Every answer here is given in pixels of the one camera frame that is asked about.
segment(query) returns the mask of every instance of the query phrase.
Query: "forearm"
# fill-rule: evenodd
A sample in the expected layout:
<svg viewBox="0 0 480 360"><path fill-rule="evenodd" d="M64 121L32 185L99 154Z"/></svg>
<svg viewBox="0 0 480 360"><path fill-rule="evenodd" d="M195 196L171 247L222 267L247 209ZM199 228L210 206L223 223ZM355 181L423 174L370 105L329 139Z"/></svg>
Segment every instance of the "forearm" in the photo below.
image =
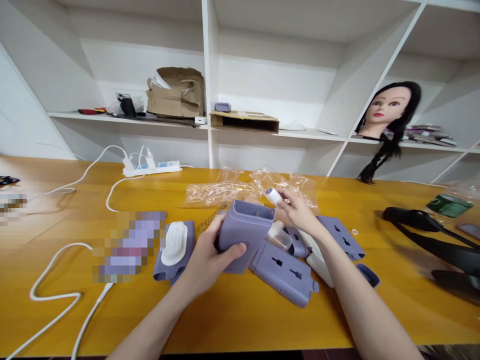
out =
<svg viewBox="0 0 480 360"><path fill-rule="evenodd" d="M107 360L158 360L180 315L192 300L181 278Z"/></svg>
<svg viewBox="0 0 480 360"><path fill-rule="evenodd" d="M323 255L362 358L423 359L392 311L330 233L318 224L311 235Z"/></svg>

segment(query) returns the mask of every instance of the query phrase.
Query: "flat cardboard box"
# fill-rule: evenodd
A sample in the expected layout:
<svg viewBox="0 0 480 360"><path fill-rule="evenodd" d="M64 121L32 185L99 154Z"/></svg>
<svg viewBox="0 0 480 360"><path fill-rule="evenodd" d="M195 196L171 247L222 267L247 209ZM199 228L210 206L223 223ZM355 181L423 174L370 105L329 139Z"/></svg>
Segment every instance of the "flat cardboard box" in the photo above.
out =
<svg viewBox="0 0 480 360"><path fill-rule="evenodd" d="M193 68L161 67L156 72L171 89L152 87L148 79L148 112L163 117L204 116L205 81L200 71Z"/></svg>
<svg viewBox="0 0 480 360"><path fill-rule="evenodd" d="M212 111L211 126L223 129L247 130L261 133L279 133L280 122L277 118L261 112L251 111Z"/></svg>

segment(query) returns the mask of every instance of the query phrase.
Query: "braided hair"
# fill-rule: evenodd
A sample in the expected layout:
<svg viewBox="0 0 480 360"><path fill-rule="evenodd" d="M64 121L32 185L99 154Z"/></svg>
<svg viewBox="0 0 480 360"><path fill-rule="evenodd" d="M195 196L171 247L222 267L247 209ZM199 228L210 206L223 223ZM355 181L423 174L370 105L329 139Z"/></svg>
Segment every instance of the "braided hair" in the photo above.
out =
<svg viewBox="0 0 480 360"><path fill-rule="evenodd" d="M399 143L404 137L404 131L407 127L407 124L412 120L414 112L419 105L420 99L422 98L422 89L416 82L413 81L393 82L378 90L373 96L373 99L375 99L385 90L397 87L404 87L410 89L410 101L406 105L403 114L398 119L388 124L388 126L386 127L393 132L393 138L390 140L384 133L380 135L380 139L378 139L378 141L382 143L380 150L375 154L371 162L367 166L365 166L365 168L358 175L358 179L362 183L374 184L373 177L375 171L377 171L379 167L381 167L386 161L390 160L393 156L400 158L402 155L402 149L400 148ZM355 131L357 133L365 125L366 114L367 111L365 111L356 127Z"/></svg>

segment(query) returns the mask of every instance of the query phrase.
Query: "person's left hand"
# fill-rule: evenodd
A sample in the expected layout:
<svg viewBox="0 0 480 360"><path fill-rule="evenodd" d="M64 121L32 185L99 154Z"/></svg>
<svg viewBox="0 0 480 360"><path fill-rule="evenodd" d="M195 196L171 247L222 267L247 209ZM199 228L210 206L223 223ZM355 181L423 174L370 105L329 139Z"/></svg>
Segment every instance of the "person's left hand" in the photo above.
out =
<svg viewBox="0 0 480 360"><path fill-rule="evenodd" d="M214 241L225 216L226 214L216 216L208 229L200 234L190 260L177 281L188 289L192 299L210 289L225 268L247 250L243 242L232 245L220 255L215 249Z"/></svg>

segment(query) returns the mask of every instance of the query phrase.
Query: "white power strip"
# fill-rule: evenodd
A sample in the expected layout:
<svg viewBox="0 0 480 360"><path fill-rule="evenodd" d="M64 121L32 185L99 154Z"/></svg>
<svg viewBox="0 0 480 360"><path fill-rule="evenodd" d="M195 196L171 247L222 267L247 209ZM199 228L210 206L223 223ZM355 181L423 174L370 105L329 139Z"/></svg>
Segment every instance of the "white power strip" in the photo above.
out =
<svg viewBox="0 0 480 360"><path fill-rule="evenodd" d="M182 171L180 167L180 161L162 161L156 162L156 168L153 170L149 169L148 164L141 163L137 165L134 170L128 170L126 167L123 168L123 175L127 178L131 178L139 175L151 175L151 174L160 174L160 173L174 173Z"/></svg>

